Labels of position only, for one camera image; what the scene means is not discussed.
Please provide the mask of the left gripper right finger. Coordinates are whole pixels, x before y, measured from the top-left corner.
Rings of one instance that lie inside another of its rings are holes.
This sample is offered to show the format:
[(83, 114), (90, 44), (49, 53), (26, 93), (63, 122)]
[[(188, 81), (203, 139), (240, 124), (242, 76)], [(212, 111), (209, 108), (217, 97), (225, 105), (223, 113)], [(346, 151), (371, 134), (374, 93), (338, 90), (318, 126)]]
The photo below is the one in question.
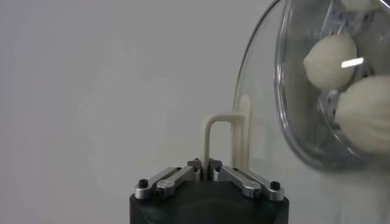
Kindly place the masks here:
[(219, 160), (209, 159), (208, 177), (213, 181), (228, 181), (234, 184), (248, 198), (263, 197), (270, 201), (283, 201), (285, 197), (280, 182), (269, 181), (246, 169), (224, 166)]

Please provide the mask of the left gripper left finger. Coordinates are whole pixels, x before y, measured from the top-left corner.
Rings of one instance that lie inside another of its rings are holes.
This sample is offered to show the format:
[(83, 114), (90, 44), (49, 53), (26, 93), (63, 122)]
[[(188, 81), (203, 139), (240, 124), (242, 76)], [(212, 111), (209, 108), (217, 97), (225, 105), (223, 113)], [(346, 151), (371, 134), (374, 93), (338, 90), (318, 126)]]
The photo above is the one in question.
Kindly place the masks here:
[(183, 183), (202, 179), (203, 167), (200, 159), (196, 158), (188, 161), (184, 167), (167, 167), (149, 179), (138, 180), (134, 197), (139, 200), (148, 200), (154, 195), (170, 197)]

